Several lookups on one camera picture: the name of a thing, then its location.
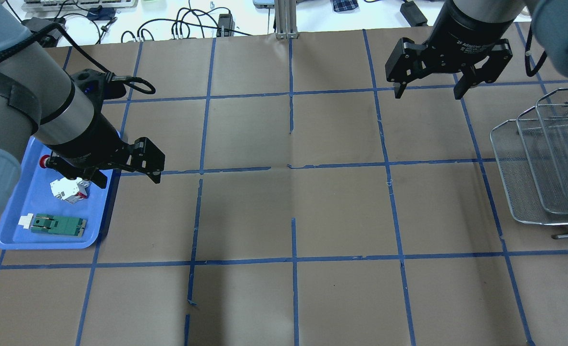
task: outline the green block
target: green block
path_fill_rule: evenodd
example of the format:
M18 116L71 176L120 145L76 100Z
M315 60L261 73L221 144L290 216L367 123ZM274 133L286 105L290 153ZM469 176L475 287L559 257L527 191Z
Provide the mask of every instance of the green block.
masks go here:
M36 214L30 230L35 234L82 236L86 223L78 217Z

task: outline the blue tray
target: blue tray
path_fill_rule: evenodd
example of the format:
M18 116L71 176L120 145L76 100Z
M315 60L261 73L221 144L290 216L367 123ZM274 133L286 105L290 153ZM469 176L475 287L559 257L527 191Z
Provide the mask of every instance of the blue tray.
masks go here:
M56 199L51 193L49 184L63 176L38 165L40 157L47 154L50 154L49 148L35 138L29 140L21 163L21 178L0 219L0 249L84 249L93 244L106 226L110 216L106 214L109 209L106 202L114 200L116 193L116 189L111 188L116 185L113 171L102 171L108 178L105 189L91 184L87 199L70 204ZM80 237L34 234L18 225L19 217L28 213L80 217L88 222Z

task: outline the metal post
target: metal post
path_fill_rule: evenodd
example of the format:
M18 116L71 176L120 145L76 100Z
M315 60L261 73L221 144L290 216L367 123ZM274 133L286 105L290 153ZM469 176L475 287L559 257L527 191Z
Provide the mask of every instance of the metal post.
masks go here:
M297 38L297 1L275 0L275 37Z

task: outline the plaid fabric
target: plaid fabric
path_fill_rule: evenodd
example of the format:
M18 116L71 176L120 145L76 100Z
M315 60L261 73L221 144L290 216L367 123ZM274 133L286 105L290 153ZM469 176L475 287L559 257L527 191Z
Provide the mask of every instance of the plaid fabric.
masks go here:
M333 11L335 12L350 11L359 7L356 0L331 0L331 2L333 3Z

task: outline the red object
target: red object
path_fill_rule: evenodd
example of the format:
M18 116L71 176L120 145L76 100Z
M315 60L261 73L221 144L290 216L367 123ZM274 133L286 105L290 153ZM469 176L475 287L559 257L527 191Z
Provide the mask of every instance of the red object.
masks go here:
M50 158L51 155L44 155L40 158L40 160L38 161L38 164L40 165L41 168L46 168L47 166L45 165L46 161L48 158Z

